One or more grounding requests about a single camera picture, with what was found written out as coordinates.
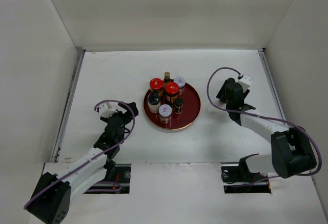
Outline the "red lid sauce jar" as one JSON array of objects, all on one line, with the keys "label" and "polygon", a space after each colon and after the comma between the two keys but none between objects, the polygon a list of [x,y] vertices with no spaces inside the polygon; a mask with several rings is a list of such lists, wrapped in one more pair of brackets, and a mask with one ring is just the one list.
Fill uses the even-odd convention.
[{"label": "red lid sauce jar", "polygon": [[157,93],[159,97],[162,97],[163,93],[163,80],[160,78],[153,78],[149,82],[151,92]]},{"label": "red lid sauce jar", "polygon": [[179,93],[179,85],[175,82],[170,82],[165,87],[166,100],[169,105],[174,105]]}]

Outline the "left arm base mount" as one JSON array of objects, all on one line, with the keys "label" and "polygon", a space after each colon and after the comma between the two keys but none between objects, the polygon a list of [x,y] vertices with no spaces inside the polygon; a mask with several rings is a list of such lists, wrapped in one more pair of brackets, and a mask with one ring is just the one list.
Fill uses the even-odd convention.
[{"label": "left arm base mount", "polygon": [[85,194],[129,194],[131,164],[116,164],[107,169],[104,179],[95,183]]}]

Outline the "white lid sauce jar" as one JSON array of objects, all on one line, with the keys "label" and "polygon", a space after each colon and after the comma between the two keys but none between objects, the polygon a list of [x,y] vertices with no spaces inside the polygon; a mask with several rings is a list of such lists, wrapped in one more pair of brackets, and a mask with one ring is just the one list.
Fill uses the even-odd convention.
[{"label": "white lid sauce jar", "polygon": [[172,108],[170,105],[164,104],[159,107],[158,110],[159,120],[163,124],[169,124],[171,122]]},{"label": "white lid sauce jar", "polygon": [[174,83],[179,86],[178,96],[182,96],[185,91],[186,80],[181,76],[177,76],[174,78]]}]

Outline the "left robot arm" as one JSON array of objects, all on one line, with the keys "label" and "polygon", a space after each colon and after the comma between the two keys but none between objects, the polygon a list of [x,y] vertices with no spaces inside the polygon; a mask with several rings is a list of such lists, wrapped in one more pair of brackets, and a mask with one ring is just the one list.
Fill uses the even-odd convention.
[{"label": "left robot arm", "polygon": [[43,223],[61,223],[74,198],[87,191],[95,192],[92,186],[101,180],[113,180],[113,159],[120,145],[131,135],[132,129],[127,125],[135,124],[138,109],[135,102],[118,101],[122,110],[112,109],[110,103],[110,100],[103,100],[94,107],[106,126],[91,149],[64,170],[55,174],[46,172],[39,178],[24,210]]}]

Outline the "red lid sauce jar front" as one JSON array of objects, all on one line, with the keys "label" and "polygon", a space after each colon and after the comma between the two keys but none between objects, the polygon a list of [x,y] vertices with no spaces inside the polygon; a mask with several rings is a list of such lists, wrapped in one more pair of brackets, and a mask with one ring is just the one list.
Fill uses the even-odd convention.
[{"label": "red lid sauce jar front", "polygon": [[162,97],[163,93],[163,80],[160,78],[153,78],[149,82],[151,92],[157,93],[159,97]]}]

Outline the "red lid sauce jar back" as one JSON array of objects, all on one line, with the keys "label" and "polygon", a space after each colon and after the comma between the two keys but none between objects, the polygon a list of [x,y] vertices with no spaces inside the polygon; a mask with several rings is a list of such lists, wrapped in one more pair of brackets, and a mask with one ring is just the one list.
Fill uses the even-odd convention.
[{"label": "red lid sauce jar back", "polygon": [[175,82],[170,82],[165,87],[166,100],[169,105],[174,105],[179,93],[179,85]]}]

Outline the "yellow label oil bottle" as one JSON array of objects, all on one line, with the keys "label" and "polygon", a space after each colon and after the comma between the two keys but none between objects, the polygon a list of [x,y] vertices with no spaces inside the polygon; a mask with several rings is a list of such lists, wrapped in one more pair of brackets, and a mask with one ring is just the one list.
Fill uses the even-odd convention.
[{"label": "yellow label oil bottle", "polygon": [[170,72],[167,71],[167,72],[164,73],[163,82],[166,83],[166,84],[171,82]]}]

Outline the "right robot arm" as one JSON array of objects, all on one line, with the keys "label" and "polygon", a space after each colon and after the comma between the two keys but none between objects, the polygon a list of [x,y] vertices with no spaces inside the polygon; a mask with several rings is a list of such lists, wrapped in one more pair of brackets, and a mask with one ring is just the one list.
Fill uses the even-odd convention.
[{"label": "right robot arm", "polygon": [[245,103],[251,82],[250,77],[228,78],[216,95],[225,104],[230,119],[270,143],[272,167],[280,177],[305,175],[312,169],[317,173],[322,166],[321,155],[301,127],[282,119],[264,117],[255,107]]}]

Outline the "black cap white shaker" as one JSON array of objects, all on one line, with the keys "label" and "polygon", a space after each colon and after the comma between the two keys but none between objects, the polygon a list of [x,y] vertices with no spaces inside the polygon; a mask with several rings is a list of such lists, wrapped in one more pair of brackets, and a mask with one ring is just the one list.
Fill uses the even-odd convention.
[{"label": "black cap white shaker", "polygon": [[161,106],[161,97],[159,94],[152,92],[148,95],[147,103],[150,112],[156,114],[158,113],[159,107]]}]

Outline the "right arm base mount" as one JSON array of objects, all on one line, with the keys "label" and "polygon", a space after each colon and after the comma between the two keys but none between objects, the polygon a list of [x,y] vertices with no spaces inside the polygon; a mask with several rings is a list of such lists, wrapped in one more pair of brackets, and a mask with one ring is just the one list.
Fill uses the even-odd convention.
[{"label": "right arm base mount", "polygon": [[221,180],[225,194],[271,194],[268,175],[249,171],[246,160],[252,156],[255,156],[255,154],[243,157],[238,162],[224,162],[221,164]]}]

